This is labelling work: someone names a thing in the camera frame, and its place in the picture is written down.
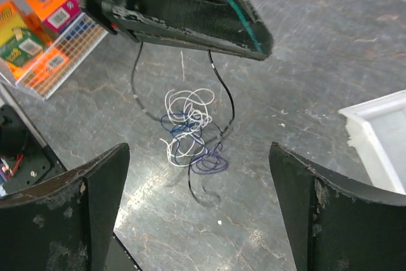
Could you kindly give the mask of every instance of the white plastic bin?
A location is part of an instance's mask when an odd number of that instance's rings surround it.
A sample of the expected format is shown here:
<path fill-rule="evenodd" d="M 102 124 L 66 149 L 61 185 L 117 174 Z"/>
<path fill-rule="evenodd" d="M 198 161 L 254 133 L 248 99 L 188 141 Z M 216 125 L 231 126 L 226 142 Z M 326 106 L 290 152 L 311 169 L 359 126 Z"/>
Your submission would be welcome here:
<path fill-rule="evenodd" d="M 341 109 L 373 185 L 406 194 L 406 90 Z"/>

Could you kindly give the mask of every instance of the white wire basket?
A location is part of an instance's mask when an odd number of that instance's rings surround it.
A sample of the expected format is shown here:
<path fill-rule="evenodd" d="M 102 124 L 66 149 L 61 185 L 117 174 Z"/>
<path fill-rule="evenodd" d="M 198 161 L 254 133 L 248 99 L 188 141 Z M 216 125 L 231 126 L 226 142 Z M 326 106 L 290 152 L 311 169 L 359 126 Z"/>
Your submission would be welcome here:
<path fill-rule="evenodd" d="M 85 13 L 81 13 L 18 79 L 2 61 L 0 81 L 47 100 L 106 34 L 105 29 Z"/>

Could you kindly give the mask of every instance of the red wire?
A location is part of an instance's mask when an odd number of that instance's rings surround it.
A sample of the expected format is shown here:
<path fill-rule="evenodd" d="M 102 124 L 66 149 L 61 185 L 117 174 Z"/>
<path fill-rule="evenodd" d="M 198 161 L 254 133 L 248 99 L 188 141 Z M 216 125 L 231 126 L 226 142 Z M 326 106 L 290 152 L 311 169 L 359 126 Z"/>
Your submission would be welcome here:
<path fill-rule="evenodd" d="M 16 172 L 16 170 L 18 169 L 21 161 L 23 161 L 24 155 L 22 154 L 20 157 L 18 157 L 18 160 L 16 162 L 16 164 L 14 165 L 13 170 L 11 171 L 11 175 L 14 176 L 14 173 Z"/>

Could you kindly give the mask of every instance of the concrete floor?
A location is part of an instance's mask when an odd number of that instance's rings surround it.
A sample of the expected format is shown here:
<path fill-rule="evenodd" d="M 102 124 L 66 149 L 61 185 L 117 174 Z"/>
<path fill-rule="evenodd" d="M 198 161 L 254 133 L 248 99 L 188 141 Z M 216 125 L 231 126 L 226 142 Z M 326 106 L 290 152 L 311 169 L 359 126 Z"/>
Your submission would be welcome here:
<path fill-rule="evenodd" d="M 16 93 L 68 168 L 129 143 L 115 231 L 145 270 L 295 270 L 269 170 L 272 141 L 369 183 L 337 111 L 405 89 L 406 5 L 251 1 L 274 35 L 275 49 L 264 62 L 214 55 L 237 108 L 223 154 L 230 168 L 204 181 L 221 197 L 214 207 L 192 199 L 186 178 L 174 185 L 178 169 L 168 165 L 159 141 L 168 134 L 132 99 L 135 43 L 107 36 L 47 102 Z M 169 89 L 211 88 L 214 120 L 229 120 L 229 102 L 205 52 L 145 45 L 135 83 L 156 115 L 164 114 Z M 201 193 L 202 180 L 192 180 Z"/>

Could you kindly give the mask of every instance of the pink box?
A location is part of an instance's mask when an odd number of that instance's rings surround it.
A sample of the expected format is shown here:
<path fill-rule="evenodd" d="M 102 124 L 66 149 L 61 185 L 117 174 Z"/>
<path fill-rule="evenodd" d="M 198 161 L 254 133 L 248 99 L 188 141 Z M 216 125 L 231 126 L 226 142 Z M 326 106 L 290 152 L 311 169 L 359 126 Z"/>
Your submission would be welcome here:
<path fill-rule="evenodd" d="M 79 0 L 68 0 L 43 20 L 43 23 L 51 30 L 62 33 L 80 12 Z"/>

